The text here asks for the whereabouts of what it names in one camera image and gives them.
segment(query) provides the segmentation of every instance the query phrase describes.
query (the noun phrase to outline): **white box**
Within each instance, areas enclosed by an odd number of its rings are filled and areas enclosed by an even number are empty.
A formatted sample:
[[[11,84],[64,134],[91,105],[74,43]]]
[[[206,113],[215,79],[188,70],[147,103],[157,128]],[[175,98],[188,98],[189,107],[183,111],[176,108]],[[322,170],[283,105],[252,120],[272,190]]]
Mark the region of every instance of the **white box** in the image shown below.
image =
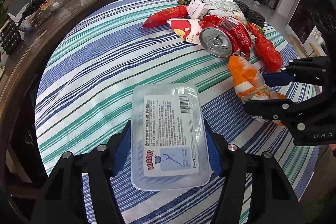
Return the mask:
[[[192,0],[187,8],[190,18],[201,20],[209,10],[235,9],[240,11],[238,5],[226,0]]]

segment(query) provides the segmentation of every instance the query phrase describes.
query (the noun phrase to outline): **round table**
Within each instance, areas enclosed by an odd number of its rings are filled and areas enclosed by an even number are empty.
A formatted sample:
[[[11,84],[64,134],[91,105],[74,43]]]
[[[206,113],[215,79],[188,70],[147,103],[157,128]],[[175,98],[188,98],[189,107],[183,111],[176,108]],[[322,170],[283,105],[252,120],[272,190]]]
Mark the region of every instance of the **round table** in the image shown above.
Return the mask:
[[[43,73],[36,101],[36,133],[48,174],[65,151],[81,154],[106,143],[131,118],[132,91],[140,84],[191,83],[199,90],[203,116],[212,130],[244,151],[270,151],[298,198],[314,170],[317,147],[296,147],[285,127],[260,123],[243,111],[228,59],[184,42],[168,24],[140,28],[148,16],[177,5],[177,0],[120,0],[82,20],[60,43]],[[284,65],[297,58],[293,47],[269,24],[265,36],[281,52]],[[250,62],[266,72],[251,48]],[[315,95],[311,85],[291,83],[274,90],[295,102]],[[251,176],[246,180],[241,223],[248,216]],[[203,187],[140,191],[132,186],[130,155],[111,179],[126,223],[208,223],[223,178],[212,173]],[[95,222],[88,176],[83,175],[89,222]]]

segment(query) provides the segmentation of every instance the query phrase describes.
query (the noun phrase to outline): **clear plastic container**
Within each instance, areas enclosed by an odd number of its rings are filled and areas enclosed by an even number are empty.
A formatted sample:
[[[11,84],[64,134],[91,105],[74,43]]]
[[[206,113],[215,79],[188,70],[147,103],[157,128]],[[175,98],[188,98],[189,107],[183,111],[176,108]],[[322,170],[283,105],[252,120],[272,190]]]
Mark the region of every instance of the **clear plastic container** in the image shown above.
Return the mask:
[[[139,190],[203,186],[211,168],[196,86],[140,85],[133,91],[131,178]]]

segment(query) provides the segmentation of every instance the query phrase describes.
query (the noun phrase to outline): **black vase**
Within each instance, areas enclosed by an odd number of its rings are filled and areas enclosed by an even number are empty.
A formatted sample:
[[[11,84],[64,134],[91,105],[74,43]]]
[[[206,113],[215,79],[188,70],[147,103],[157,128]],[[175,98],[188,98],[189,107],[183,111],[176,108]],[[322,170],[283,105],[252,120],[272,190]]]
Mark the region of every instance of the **black vase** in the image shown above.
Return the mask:
[[[6,54],[11,55],[22,40],[19,30],[13,20],[7,24],[0,34],[0,45]]]

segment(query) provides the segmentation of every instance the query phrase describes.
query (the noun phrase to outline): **black rubber wheel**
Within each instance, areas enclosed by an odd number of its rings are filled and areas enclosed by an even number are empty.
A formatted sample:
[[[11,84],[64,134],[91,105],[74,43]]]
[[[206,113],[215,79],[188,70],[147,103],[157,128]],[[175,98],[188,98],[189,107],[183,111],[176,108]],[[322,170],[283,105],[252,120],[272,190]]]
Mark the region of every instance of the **black rubber wheel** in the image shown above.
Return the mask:
[[[246,13],[246,17],[250,22],[260,26],[261,28],[264,28],[265,17],[259,12],[255,10],[248,10],[248,12]]]
[[[242,2],[240,0],[233,0],[233,2],[235,2],[239,6],[239,8],[242,11],[242,13],[244,14],[244,16],[246,16],[246,13],[248,12],[248,10],[250,10],[249,7],[244,2]]]

